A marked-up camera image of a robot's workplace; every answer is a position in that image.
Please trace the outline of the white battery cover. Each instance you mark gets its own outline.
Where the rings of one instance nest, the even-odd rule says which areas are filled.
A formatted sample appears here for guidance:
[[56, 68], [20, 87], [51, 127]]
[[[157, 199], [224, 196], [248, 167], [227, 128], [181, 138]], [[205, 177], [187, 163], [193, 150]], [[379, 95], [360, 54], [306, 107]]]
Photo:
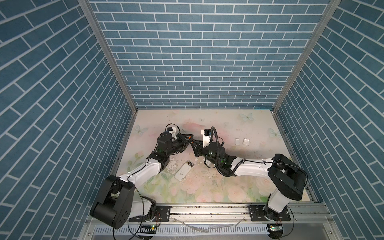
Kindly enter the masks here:
[[249, 139], [246, 139], [246, 138], [244, 138], [244, 140], [243, 140], [243, 145], [244, 146], [249, 146], [250, 145], [250, 140]]

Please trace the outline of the grey buttoned remote control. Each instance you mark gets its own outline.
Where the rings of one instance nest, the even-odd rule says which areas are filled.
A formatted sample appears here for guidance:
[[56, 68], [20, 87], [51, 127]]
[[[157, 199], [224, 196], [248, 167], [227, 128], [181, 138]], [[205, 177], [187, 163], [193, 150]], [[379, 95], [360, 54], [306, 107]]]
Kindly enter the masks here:
[[184, 163], [182, 165], [182, 167], [175, 173], [174, 175], [174, 178], [181, 182], [187, 175], [188, 173], [191, 171], [191, 169], [193, 168], [194, 166], [194, 163], [192, 163], [191, 161], [187, 161], [186, 163]]

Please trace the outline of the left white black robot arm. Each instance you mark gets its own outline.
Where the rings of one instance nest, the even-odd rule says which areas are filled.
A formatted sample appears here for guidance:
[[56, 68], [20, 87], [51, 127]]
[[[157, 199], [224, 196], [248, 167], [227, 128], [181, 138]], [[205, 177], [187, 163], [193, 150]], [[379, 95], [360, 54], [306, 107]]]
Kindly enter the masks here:
[[156, 216], [156, 201], [139, 195], [134, 200], [138, 187], [161, 173], [170, 161], [170, 156], [182, 153], [193, 140], [193, 135], [171, 133], [160, 134], [157, 144], [146, 161], [136, 169], [119, 177], [110, 175], [102, 182], [90, 215], [119, 229], [127, 221], [151, 221]]

